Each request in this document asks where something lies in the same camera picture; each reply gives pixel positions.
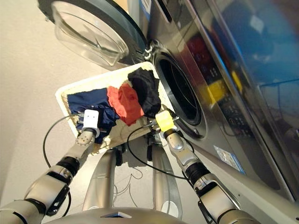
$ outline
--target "black cloth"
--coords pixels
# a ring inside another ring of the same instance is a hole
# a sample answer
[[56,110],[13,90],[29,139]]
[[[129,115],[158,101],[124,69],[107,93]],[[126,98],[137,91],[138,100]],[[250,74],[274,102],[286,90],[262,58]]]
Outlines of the black cloth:
[[142,68],[128,74],[128,80],[132,83],[133,89],[138,95],[138,102],[143,109],[144,115],[148,118],[155,118],[161,109],[159,98],[159,79],[154,77],[153,71]]
[[[72,114],[84,113],[86,109],[99,111],[98,128],[105,129],[106,132],[100,132],[95,143],[102,143],[103,138],[109,135],[112,127],[116,125],[115,121],[120,118],[108,102],[107,88],[70,94],[67,95],[67,100]],[[82,127],[83,124],[76,125],[78,130]]]

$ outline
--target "washing machine door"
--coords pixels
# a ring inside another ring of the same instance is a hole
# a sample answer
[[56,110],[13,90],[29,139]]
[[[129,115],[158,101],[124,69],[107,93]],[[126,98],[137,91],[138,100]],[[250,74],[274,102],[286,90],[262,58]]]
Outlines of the washing machine door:
[[113,0],[38,0],[63,45],[104,67],[142,62],[146,39]]

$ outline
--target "door hinge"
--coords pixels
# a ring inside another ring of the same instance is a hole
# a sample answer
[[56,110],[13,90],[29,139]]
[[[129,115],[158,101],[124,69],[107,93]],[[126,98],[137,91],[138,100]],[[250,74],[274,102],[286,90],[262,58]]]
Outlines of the door hinge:
[[150,46],[149,46],[149,49],[145,49],[144,51],[145,51],[145,52],[144,52],[144,59],[145,59],[145,60],[149,60],[150,57],[151,57],[151,52],[153,51],[153,46],[150,45]]

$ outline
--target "white laundry basket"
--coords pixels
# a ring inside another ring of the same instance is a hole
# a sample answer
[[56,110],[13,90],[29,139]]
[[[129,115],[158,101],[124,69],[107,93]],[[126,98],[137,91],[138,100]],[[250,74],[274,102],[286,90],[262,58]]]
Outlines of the white laundry basket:
[[[154,73],[154,77],[159,78],[158,74],[155,70],[155,67],[150,62],[143,62],[139,64],[135,64],[123,69],[107,72],[105,74],[101,74],[98,76],[94,76],[91,78],[83,79],[81,81],[66,85],[64,87],[59,88],[56,91],[56,99],[58,104],[65,116],[71,115],[71,111],[69,109],[69,105],[67,102],[67,95],[74,94],[77,92],[83,91],[91,91],[94,89],[102,89],[107,88],[108,86],[113,86],[119,88],[124,82],[131,84],[128,81],[128,74],[137,70],[138,68],[142,68],[144,70],[152,70]],[[168,108],[172,109],[171,103],[167,97],[165,89],[163,88],[161,82],[159,83],[159,97],[161,99],[161,103],[166,105]],[[68,123],[71,127],[72,132],[77,137],[78,131],[76,129],[78,117],[72,116],[68,120]],[[92,154],[98,154],[105,152],[109,148],[118,146],[127,141],[128,135],[135,129],[145,125],[147,123],[146,117],[139,118],[135,124],[131,126],[127,126],[120,119],[116,121],[116,126],[114,126],[110,132],[110,134],[103,139],[102,144],[95,144],[94,150]],[[144,128],[137,131],[134,135],[131,136],[131,140],[143,136],[149,133],[149,128]]]

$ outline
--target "front-loading washing machine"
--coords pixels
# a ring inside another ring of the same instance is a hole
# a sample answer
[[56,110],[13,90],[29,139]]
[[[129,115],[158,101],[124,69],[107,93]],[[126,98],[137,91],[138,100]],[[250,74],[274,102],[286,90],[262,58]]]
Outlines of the front-loading washing machine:
[[39,8],[64,45],[100,66],[152,62],[193,144],[296,201],[294,2],[153,0],[147,32],[112,0],[39,0]]

